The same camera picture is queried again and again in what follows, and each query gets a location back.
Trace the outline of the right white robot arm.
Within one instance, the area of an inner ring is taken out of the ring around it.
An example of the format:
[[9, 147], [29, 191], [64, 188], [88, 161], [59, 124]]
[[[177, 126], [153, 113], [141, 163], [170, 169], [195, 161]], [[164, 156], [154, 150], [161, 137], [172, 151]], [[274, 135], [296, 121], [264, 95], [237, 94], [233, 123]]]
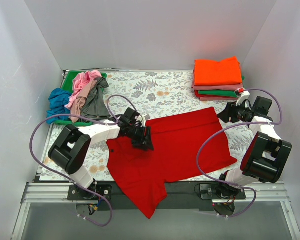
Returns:
[[268, 116], [272, 100], [258, 96], [253, 105], [248, 99], [240, 103], [229, 102], [217, 116], [224, 123], [253, 123], [248, 127], [254, 138], [245, 153], [241, 165], [221, 174], [215, 193], [221, 199], [235, 198], [251, 183], [276, 183], [281, 177], [292, 150], [292, 144], [283, 140], [271, 125]]

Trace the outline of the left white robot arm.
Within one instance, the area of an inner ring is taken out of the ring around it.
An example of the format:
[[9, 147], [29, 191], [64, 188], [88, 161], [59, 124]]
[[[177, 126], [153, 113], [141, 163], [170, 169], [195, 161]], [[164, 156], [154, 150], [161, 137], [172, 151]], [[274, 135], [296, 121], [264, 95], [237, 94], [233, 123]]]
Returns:
[[85, 158], [91, 145], [106, 142], [120, 137], [131, 139], [134, 148], [144, 151], [154, 150], [151, 139], [151, 127], [146, 126], [146, 119], [132, 108], [127, 108], [119, 117], [118, 124], [112, 125], [106, 120], [104, 124], [95, 124], [78, 128], [72, 124], [64, 127], [50, 150], [48, 157], [62, 168], [80, 187], [75, 193], [85, 200], [97, 199], [96, 193], [105, 196], [98, 190], [97, 181], [84, 167]]

